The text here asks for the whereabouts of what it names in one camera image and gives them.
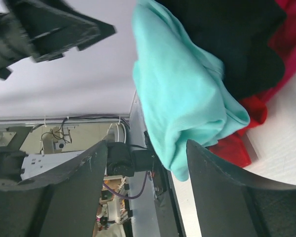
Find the pink t shirt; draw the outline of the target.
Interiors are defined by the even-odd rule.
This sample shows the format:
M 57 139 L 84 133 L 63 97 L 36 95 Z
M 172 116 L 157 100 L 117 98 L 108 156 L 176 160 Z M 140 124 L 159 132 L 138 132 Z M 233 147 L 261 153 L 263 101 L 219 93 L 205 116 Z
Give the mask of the pink t shirt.
M 296 0 L 278 0 L 277 3 L 286 12 L 287 18 L 270 40 L 270 46 L 282 58 L 285 73 L 281 81 L 265 93 L 265 101 L 282 89 L 296 73 Z

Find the teal t shirt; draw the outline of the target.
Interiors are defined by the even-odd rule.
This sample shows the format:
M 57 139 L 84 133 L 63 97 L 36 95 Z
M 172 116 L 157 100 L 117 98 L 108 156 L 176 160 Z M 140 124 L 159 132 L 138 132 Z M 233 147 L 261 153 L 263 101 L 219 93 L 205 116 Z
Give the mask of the teal t shirt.
M 196 46 L 167 8 L 137 1 L 132 29 L 138 55 L 133 79 L 148 135 L 163 166 L 186 181 L 187 141 L 215 145 L 250 117 L 225 88 L 222 61 Z

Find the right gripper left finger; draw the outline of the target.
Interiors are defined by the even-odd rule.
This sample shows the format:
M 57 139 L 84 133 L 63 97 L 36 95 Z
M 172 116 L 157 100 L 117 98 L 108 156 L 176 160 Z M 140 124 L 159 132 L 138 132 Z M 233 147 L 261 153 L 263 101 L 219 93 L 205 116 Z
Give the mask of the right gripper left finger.
M 21 182 L 0 179 L 0 237 L 90 237 L 107 165 L 105 141 Z

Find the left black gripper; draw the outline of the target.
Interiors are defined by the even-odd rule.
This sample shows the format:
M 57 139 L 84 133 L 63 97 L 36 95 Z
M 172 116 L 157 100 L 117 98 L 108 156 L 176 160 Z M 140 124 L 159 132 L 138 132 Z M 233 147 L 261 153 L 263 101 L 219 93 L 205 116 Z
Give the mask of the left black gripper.
M 115 27 L 81 14 L 63 0 L 6 0 L 0 12 L 0 80 L 12 73 L 9 66 L 25 59 L 35 62 L 63 57 L 115 34 Z

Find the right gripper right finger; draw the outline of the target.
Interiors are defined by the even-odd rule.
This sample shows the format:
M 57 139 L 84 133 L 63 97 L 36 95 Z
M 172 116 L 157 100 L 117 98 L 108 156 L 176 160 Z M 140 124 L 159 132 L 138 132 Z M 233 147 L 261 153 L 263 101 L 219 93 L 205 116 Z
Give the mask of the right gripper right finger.
M 296 185 L 267 179 L 186 144 L 204 237 L 296 237 Z

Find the red t shirt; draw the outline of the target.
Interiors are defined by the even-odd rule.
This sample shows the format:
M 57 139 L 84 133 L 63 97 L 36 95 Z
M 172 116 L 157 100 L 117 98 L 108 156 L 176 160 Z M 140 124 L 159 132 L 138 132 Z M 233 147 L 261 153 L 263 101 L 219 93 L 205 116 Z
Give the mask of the red t shirt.
M 242 141 L 242 137 L 249 129 L 260 126 L 265 122 L 268 109 L 265 103 L 256 96 L 242 99 L 239 103 L 246 109 L 250 116 L 249 125 L 226 138 L 220 139 L 217 144 L 208 147 L 208 150 L 220 158 L 243 168 L 252 162 Z

